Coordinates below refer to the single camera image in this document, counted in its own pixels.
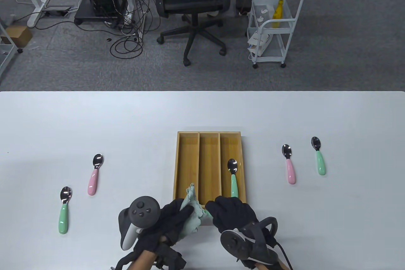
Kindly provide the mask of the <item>person's right hand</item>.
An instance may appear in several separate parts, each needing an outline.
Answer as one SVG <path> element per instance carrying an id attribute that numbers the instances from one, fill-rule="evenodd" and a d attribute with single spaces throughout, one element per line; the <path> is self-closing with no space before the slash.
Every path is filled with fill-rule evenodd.
<path id="1" fill-rule="evenodd" d="M 205 208 L 220 233 L 259 222 L 250 205 L 236 197 L 228 198 L 220 195 L 214 201 L 208 201 Z"/>

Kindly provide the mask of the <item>person's left hand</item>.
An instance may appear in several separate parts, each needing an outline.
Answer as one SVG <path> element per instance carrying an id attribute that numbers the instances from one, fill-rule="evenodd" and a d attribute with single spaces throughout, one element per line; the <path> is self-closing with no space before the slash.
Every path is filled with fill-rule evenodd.
<path id="1" fill-rule="evenodd" d="M 142 253 L 149 251 L 155 253 L 159 244 L 166 239 L 166 243 L 174 245 L 185 222 L 194 212 L 192 205 L 186 205 L 181 209 L 183 200 L 177 199 L 165 205 L 161 209 L 160 217 L 155 225 L 141 232 L 134 246 L 134 252 Z"/>

